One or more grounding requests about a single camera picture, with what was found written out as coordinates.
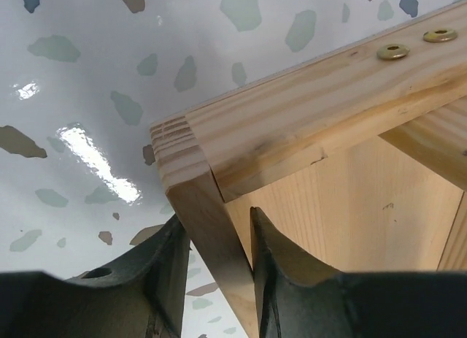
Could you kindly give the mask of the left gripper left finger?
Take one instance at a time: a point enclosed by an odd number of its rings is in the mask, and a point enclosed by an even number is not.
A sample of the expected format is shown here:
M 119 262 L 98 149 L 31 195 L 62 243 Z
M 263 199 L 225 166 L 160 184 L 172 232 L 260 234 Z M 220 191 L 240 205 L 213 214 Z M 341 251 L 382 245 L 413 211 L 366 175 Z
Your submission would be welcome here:
M 190 240 L 177 216 L 81 277 L 1 273 L 2 337 L 180 337 Z

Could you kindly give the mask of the wooden rack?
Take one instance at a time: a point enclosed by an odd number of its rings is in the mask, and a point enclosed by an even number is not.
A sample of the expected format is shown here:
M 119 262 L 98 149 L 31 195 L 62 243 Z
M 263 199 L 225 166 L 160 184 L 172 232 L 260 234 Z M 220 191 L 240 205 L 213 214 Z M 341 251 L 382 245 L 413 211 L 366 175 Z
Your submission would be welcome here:
M 466 3 L 154 123 L 166 196 L 249 337 L 287 267 L 466 268 Z

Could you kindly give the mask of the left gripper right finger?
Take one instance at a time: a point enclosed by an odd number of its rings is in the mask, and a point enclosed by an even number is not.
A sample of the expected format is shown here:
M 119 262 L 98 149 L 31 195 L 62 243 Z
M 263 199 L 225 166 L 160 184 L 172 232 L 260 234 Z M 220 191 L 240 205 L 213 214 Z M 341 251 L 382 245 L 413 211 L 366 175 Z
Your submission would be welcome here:
M 342 272 L 250 210 L 261 337 L 464 337 L 466 273 Z

